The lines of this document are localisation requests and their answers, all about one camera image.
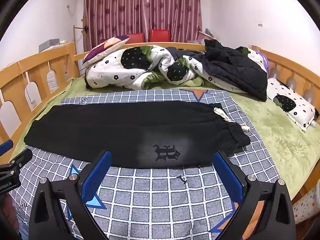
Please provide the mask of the white strawberry print pillow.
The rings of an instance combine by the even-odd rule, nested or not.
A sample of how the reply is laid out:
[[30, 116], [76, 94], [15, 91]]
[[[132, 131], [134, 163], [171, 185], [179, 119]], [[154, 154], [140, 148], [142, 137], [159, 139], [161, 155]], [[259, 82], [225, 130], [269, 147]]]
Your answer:
[[275, 78], [267, 80], [266, 92], [267, 98], [280, 107], [303, 132], [306, 132], [318, 114], [315, 107]]

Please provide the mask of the colourful patchwork pillow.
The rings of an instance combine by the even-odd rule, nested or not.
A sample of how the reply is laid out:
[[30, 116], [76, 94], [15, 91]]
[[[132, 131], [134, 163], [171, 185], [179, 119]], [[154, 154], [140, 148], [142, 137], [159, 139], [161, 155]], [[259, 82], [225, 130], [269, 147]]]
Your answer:
[[92, 48], [84, 57], [82, 65], [84, 67], [90, 66], [111, 54], [112, 52], [122, 48], [130, 39], [129, 36], [120, 35], [109, 38], [101, 44]]

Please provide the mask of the black quilted jacket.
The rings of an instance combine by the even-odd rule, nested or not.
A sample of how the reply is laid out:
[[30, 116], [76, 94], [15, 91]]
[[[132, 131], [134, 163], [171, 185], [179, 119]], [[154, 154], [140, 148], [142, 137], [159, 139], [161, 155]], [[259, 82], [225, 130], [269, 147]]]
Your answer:
[[217, 40], [205, 40], [204, 46], [204, 52], [169, 47], [168, 51], [178, 63], [169, 67], [168, 78], [178, 81], [188, 68], [219, 88], [267, 100], [267, 72], [258, 59], [249, 58], [249, 54], [256, 55], [255, 51], [224, 47]]

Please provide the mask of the white floral strawberry quilt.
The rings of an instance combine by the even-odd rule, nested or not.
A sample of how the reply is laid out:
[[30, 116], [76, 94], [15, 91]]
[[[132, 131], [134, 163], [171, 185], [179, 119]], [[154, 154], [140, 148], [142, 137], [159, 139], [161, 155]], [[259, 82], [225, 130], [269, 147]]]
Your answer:
[[[249, 58], [258, 59], [265, 69], [263, 58], [258, 53], [255, 56], [249, 54]], [[178, 81], [168, 78], [169, 67], [177, 63], [168, 48], [157, 45], [119, 49], [86, 67], [85, 84], [88, 89], [117, 86], [147, 90], [153, 83], [164, 81], [189, 87], [200, 87], [208, 82], [188, 68], [184, 69]]]

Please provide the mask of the wooden bed frame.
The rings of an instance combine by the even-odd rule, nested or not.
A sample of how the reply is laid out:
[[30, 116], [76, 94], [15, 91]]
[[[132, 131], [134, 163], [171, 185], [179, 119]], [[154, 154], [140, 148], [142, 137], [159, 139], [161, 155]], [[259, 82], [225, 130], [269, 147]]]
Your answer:
[[77, 54], [74, 43], [43, 51], [1, 70], [1, 110], [9, 112], [1, 121], [1, 141], [12, 140], [13, 149], [3, 157], [7, 163], [12, 157], [20, 132], [33, 110], [56, 89], [65, 89], [73, 80], [81, 78], [78, 61], [84, 54]]

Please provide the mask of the green fleece blanket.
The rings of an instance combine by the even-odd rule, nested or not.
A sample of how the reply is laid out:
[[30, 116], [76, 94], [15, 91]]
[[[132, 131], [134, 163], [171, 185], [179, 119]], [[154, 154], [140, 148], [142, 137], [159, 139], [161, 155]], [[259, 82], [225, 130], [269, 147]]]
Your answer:
[[245, 94], [235, 94], [225, 90], [206, 87], [170, 87], [160, 83], [152, 90], [126, 90], [119, 87], [87, 90], [83, 78], [73, 80], [65, 89], [56, 89], [48, 99], [34, 110], [34, 116], [28, 118], [25, 127], [18, 136], [11, 157], [15, 157], [23, 148], [24, 136], [32, 122], [41, 118], [53, 106], [61, 102], [138, 102], [145, 100], [191, 99], [207, 102], [219, 96], [234, 101], [236, 108], [248, 116], [247, 123], [252, 123], [259, 133], [263, 144], [272, 157], [280, 177], [285, 180], [291, 198], [300, 193], [306, 194], [319, 180], [319, 127], [308, 127], [303, 132], [294, 122], [270, 100], [260, 102]]

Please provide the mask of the grey box on shelf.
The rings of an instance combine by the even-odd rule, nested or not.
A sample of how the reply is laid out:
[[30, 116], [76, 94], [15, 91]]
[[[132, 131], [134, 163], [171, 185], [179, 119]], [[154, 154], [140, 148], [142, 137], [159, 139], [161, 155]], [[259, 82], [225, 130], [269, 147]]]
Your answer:
[[59, 44], [60, 44], [59, 38], [49, 39], [39, 45], [39, 53], [52, 47], [52, 46], [59, 45]]

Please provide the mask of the red chair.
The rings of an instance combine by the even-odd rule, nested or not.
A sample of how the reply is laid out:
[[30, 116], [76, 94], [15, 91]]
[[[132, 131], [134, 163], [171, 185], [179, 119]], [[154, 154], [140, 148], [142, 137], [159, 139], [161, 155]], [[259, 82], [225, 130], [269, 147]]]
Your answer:
[[129, 40], [126, 44], [136, 44], [136, 43], [144, 43], [144, 33], [134, 33], [134, 34], [126, 34], [129, 37]]
[[149, 42], [170, 42], [168, 29], [150, 29]]

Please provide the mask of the red chair right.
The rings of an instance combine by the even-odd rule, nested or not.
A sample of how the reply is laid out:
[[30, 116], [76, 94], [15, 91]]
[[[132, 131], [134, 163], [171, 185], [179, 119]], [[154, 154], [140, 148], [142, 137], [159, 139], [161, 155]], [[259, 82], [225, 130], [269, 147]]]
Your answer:
[[168, 29], [150, 29], [149, 42], [170, 42]]

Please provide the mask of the wooden coat stand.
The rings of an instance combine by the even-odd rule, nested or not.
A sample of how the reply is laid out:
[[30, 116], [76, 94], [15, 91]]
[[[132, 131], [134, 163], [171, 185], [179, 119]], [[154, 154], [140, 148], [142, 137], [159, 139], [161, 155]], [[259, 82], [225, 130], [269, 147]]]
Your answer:
[[77, 21], [76, 24], [73, 25], [73, 38], [77, 54], [81, 54], [86, 51], [86, 45], [84, 45], [84, 43], [86, 43], [88, 32], [89, 27], [87, 17], [83, 16], [81, 20]]

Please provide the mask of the red chair left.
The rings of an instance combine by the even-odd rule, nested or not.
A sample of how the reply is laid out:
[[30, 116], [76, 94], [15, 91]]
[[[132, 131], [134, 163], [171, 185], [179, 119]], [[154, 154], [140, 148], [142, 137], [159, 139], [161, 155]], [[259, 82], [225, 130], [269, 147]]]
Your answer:
[[136, 43], [144, 43], [144, 33], [134, 33], [134, 34], [126, 34], [129, 37], [129, 40], [126, 44], [136, 44]]

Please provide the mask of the red patterned curtain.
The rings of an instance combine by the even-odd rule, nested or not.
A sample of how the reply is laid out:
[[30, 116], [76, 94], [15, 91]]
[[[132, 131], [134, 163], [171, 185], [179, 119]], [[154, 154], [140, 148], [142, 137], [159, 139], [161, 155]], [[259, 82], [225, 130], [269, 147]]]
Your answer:
[[104, 40], [151, 29], [167, 29], [172, 42], [197, 38], [202, 27], [201, 0], [84, 0], [84, 50]]

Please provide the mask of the black pants with white stripe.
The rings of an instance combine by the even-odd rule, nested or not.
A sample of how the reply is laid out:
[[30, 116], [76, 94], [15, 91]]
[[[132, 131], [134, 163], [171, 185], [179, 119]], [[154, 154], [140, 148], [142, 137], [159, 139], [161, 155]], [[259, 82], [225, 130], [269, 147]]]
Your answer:
[[167, 168], [208, 165], [217, 151], [232, 155], [251, 141], [221, 104], [184, 101], [54, 106], [35, 120], [24, 143], [92, 162], [107, 150], [112, 165]]

